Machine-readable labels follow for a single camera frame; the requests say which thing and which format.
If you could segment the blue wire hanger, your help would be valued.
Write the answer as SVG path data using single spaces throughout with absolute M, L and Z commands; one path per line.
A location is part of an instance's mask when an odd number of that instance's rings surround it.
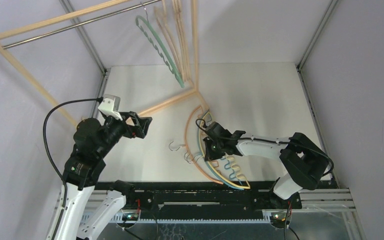
M 191 151 L 188 142 L 188 133 L 192 121 L 196 119 L 203 119 L 199 124 L 200 127 L 204 127 L 204 124 L 213 122 L 212 113 L 209 110 L 203 110 L 201 106 L 196 107 L 191 112 L 186 121 L 183 135 L 184 144 L 182 147 L 185 149 L 183 155 L 184 160 L 188 164 L 194 165 L 201 174 L 213 183 L 224 185 L 239 191 L 249 190 L 251 188 L 250 183 L 248 182 L 247 177 L 242 173 L 241 167 L 236 163 L 235 157 L 232 155 L 225 155 L 218 160 L 204 160 L 206 147 L 204 146 L 203 139 L 207 135 L 200 128 L 196 130 L 197 151 Z

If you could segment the green wavy wire hanger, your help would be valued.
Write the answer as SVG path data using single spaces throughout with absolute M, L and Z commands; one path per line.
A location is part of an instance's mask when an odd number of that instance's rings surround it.
M 171 58 L 171 51 L 170 49 L 167 49 L 166 45 L 163 43 L 163 40 L 160 38 L 157 31 L 152 27 L 149 21 L 149 15 L 146 7 L 143 9 L 145 11 L 145 17 L 143 17 L 142 15 L 137 15 L 135 17 L 135 25 L 143 33 L 145 38 L 152 45 L 153 49 L 157 52 L 159 57 L 163 60 L 164 64 L 168 67 L 170 73 L 174 76 L 175 80 L 178 82 L 178 80 L 176 79 L 173 73 L 173 68 L 171 66 L 174 63 Z M 185 87 L 185 81 L 184 81 L 184 84 L 180 84 L 179 82 L 178 84 L 180 85 L 181 88 Z

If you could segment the beige plastic hanger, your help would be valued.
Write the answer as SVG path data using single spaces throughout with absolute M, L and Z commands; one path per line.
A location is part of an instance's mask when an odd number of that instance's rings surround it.
M 180 57 L 180 50 L 176 44 L 174 35 L 171 31 L 171 28 L 169 27 L 168 23 L 168 17 L 167 14 L 159 7 L 154 7 L 154 14 L 155 14 L 155 19 L 157 21 L 157 24 L 161 30 L 161 32 L 164 35 L 164 38 L 168 44 L 168 47 L 171 51 L 171 54 L 173 56 L 175 65 L 177 67 L 177 70 L 180 73 L 180 76 L 183 74 L 183 66 L 182 66 L 182 60 Z
M 166 1 L 162 0 L 161 2 L 162 2 L 162 9 L 160 8 L 154 9 L 155 19 L 170 50 L 171 59 L 173 61 L 173 64 L 171 65 L 173 69 L 173 74 L 175 75 L 178 82 L 182 85 L 184 84 L 185 73 L 186 73 L 183 65 L 182 52 L 178 48 L 177 43 L 175 41 L 175 37 L 169 26 L 169 22 L 168 22 L 169 18 L 168 18 Z
M 179 18 L 180 18 L 180 25 L 181 25 L 181 32 L 183 37 L 183 43 L 182 46 L 184 48 L 184 56 L 186 57 L 186 71 L 188 76 L 188 81 L 192 82 L 192 73 L 191 73 L 191 63 L 190 63 L 190 52 L 189 52 L 189 43 L 188 43 L 188 36 L 187 36 L 187 29 L 186 29 L 186 22 L 185 22 L 185 13 L 183 9 L 182 1 L 178 1 L 178 10 L 179 10 Z
M 177 35 L 179 39 L 179 45 L 181 49 L 182 65 L 183 65 L 183 80 L 189 81 L 189 64 L 188 64 L 188 50 L 185 42 L 185 31 L 182 17 L 182 6 L 180 0 L 173 0 L 172 7 L 174 12 L 174 18 L 176 20 Z

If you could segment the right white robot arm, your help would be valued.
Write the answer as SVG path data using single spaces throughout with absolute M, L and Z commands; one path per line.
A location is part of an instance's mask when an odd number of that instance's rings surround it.
M 207 162 L 235 155 L 282 163 L 286 174 L 275 182 L 269 194 L 269 203 L 275 208 L 282 208 L 300 190 L 315 190 L 321 179 L 334 169 L 333 160 L 301 132 L 291 137 L 263 138 L 244 130 L 230 132 L 218 122 L 206 125 L 202 118 L 195 124 L 206 134 L 203 142 Z

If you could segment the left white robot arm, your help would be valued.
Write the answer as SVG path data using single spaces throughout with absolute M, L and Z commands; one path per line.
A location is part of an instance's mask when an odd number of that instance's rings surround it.
M 106 166 L 104 158 L 122 137 L 144 139 L 152 117 L 139 117 L 135 112 L 120 112 L 121 119 L 106 116 L 101 124 L 96 118 L 81 121 L 73 135 L 74 146 L 62 173 L 59 213 L 48 230 L 49 240 L 94 240 L 111 218 L 122 208 L 136 203 L 134 185 L 116 180 L 105 200 L 92 216 L 81 224 L 87 202 Z

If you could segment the metal hanging rod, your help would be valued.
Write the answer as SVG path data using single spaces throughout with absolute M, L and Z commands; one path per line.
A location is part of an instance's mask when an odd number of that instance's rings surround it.
M 129 11 L 132 11 L 132 10 L 135 10 L 135 9 L 145 8 L 148 5 L 155 4 L 155 3 L 158 3 L 158 2 L 161 2 L 161 0 L 146 1 L 146 2 L 143 2 L 143 3 L 140 3 L 140 4 L 136 4 L 136 5 L 133 5 L 133 6 L 130 6 L 130 7 L 126 7 L 126 8 L 120 9 L 120 10 L 116 10 L 116 11 L 109 12 L 109 13 L 106 13 L 106 14 L 103 14 L 103 15 L 99 15 L 99 16 L 94 17 L 94 18 L 90 18 L 90 19 L 87 19 L 87 20 L 84 20 L 84 21 L 80 21 L 78 23 L 71 24 L 71 25 L 68 25 L 68 26 L 65 26 L 65 27 L 53 30 L 53 31 L 49 31 L 49 32 L 46 32 L 46 33 L 41 34 L 41 35 L 37 35 L 37 36 L 31 37 L 31 38 L 26 38 L 26 39 L 21 40 L 21 41 L 17 41 L 17 42 L 11 43 L 11 44 L 7 44 L 7 45 L 4 45 L 2 48 L 4 50 L 6 50 L 6 49 L 18 47 L 18 46 L 21 46 L 21 45 L 24 45 L 24 44 L 27 44 L 27 43 L 31 43 L 31 42 L 34 42 L 34 41 L 37 41 L 37 40 L 40 40 L 40 39 L 44 39 L 44 38 L 47 38 L 47 37 L 50 37 L 50 36 L 53 36 L 53 35 L 56 35 L 56 34 L 59 34 L 59 33 L 65 32 L 65 31 L 68 31 L 68 30 L 71 30 L 71 29 L 76 29 L 76 28 L 82 27 L 84 25 L 88 25 L 88 24 L 91 24 L 91 23 L 94 23 L 94 22 L 97 22 L 97 21 L 100 21 L 100 20 L 103 20 L 103 19 L 107 19 L 107 18 L 116 16 L 116 15 L 120 15 L 120 14 L 129 12 Z

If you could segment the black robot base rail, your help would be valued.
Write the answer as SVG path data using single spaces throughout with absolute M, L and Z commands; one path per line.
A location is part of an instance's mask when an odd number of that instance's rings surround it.
M 295 193 L 282 200 L 271 192 L 273 181 L 251 181 L 237 190 L 214 182 L 134 182 L 125 210 L 140 209 L 158 220 L 256 220 L 263 211 L 300 210 Z

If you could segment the wooden clothes rack frame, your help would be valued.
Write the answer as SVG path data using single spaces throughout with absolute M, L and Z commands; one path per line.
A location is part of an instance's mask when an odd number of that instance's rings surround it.
M 107 9 L 119 4 L 124 3 L 123 0 L 110 0 L 97 5 L 89 6 L 84 9 L 75 10 L 71 13 L 66 13 L 61 16 L 53 17 L 47 20 L 42 20 L 36 23 L 32 23 L 23 27 L 15 28 L 0 33 L 0 40 L 7 39 L 13 36 L 31 32 L 37 29 L 41 29 L 47 26 L 51 26 L 60 22 L 72 20 L 83 15 L 88 15 L 103 9 Z M 192 0 L 190 2 L 191 12 L 191 27 L 192 27 L 192 42 L 193 42 L 193 61 L 194 61 L 194 76 L 195 79 L 189 82 L 193 87 L 192 89 L 173 96 L 155 106 L 139 113 L 141 117 L 149 117 L 152 114 L 168 108 L 176 103 L 179 103 L 189 97 L 196 96 L 201 101 L 201 106 L 209 109 L 209 106 L 199 91 L 199 35 L 198 35 L 198 1 Z M 57 100 L 35 79 L 35 77 L 8 51 L 3 49 L 3 45 L 0 43 L 0 54 L 30 83 L 32 86 L 50 103 L 52 106 L 57 106 L 59 103 Z

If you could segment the right aluminium frame post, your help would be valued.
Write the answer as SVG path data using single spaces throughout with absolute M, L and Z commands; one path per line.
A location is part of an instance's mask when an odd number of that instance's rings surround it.
M 316 130 L 316 134 L 320 142 L 320 148 L 324 150 L 326 153 L 328 153 L 329 151 L 327 149 L 325 139 L 323 136 L 323 131 L 319 123 L 318 114 L 315 108 L 314 100 L 312 98 L 312 93 L 309 89 L 308 81 L 306 80 L 306 77 L 305 77 L 305 68 L 309 58 L 311 57 L 315 47 L 317 46 L 321 36 L 323 35 L 325 28 L 329 25 L 330 20 L 332 19 L 338 5 L 340 5 L 341 2 L 342 2 L 341 0 L 329 1 L 329 4 L 327 5 L 314 33 L 312 34 L 310 41 L 308 42 L 298 64 L 295 66 L 296 72 L 300 79 L 304 96 L 306 98 L 308 108 L 310 110 L 312 121 Z

